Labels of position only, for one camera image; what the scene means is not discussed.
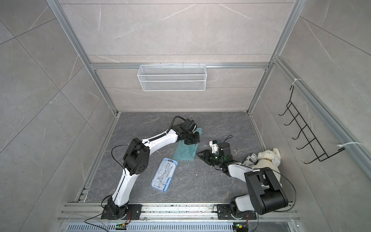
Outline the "green transparent ruler set case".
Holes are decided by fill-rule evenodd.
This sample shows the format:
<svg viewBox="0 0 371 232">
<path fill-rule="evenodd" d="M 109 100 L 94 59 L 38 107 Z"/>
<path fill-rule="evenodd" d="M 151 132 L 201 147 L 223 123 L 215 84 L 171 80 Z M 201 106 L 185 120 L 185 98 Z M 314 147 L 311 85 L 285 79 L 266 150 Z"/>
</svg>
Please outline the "green transparent ruler set case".
<svg viewBox="0 0 371 232">
<path fill-rule="evenodd" d="M 197 131 L 200 133 L 200 136 L 202 134 L 202 128 L 197 128 Z M 173 159 L 176 161 L 179 160 L 186 160 L 186 161 L 192 161 L 195 159 L 196 151 L 198 149 L 198 144 L 194 145 L 185 145 L 184 141 L 182 140 L 182 135 L 178 137 L 178 146 L 175 150 Z"/>
</svg>

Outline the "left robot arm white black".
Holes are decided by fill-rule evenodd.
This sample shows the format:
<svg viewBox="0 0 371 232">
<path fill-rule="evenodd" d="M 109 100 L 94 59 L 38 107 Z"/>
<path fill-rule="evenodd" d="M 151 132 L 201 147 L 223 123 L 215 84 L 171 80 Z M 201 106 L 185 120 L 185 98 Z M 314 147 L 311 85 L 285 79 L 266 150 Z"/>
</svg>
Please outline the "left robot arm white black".
<svg viewBox="0 0 371 232">
<path fill-rule="evenodd" d="M 107 204 L 103 206 L 101 219 L 129 219 L 129 196 L 136 179 L 148 167 L 150 155 L 179 141 L 184 141 L 185 145 L 198 144 L 200 133 L 196 129 L 194 120 L 175 116 L 166 131 L 142 140 L 134 138 L 128 145 L 123 162 L 119 164 L 123 173 L 117 189 L 113 195 L 105 198 Z"/>
</svg>

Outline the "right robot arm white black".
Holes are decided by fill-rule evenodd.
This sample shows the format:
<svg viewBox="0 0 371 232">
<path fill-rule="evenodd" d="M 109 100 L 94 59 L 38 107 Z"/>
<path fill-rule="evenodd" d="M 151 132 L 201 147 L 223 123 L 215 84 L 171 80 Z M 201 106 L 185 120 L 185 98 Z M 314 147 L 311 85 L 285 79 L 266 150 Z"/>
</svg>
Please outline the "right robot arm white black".
<svg viewBox="0 0 371 232">
<path fill-rule="evenodd" d="M 228 142 L 213 140 L 209 146 L 210 149 L 197 153 L 197 156 L 209 166 L 247 185 L 247 194 L 231 199 L 229 209 L 233 218 L 240 219 L 249 211 L 263 215 L 286 210 L 289 201 L 280 182 L 282 157 L 278 148 L 250 153 L 240 162 L 233 158 Z"/>
</svg>

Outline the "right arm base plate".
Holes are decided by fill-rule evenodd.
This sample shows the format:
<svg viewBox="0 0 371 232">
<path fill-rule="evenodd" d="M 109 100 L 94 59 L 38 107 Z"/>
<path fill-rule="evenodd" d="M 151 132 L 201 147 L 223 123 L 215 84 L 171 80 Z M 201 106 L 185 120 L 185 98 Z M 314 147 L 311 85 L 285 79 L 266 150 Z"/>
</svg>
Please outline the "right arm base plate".
<svg viewBox="0 0 371 232">
<path fill-rule="evenodd" d="M 219 220 L 255 220 L 257 215 L 254 211 L 245 211 L 237 213 L 231 208 L 230 204 L 217 204 L 213 206 L 213 212 L 217 213 Z"/>
</svg>

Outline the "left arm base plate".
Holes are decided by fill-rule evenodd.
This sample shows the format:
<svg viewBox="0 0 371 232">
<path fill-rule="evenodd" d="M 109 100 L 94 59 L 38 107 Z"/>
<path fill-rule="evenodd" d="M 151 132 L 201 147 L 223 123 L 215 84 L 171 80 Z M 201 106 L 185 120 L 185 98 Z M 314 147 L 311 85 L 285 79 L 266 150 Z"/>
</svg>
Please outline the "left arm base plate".
<svg viewBox="0 0 371 232">
<path fill-rule="evenodd" d="M 139 220 L 143 205 L 129 204 L 117 207 L 115 204 L 106 205 L 103 209 L 101 219 L 107 220 L 124 220 L 131 218 L 132 220 Z"/>
</svg>

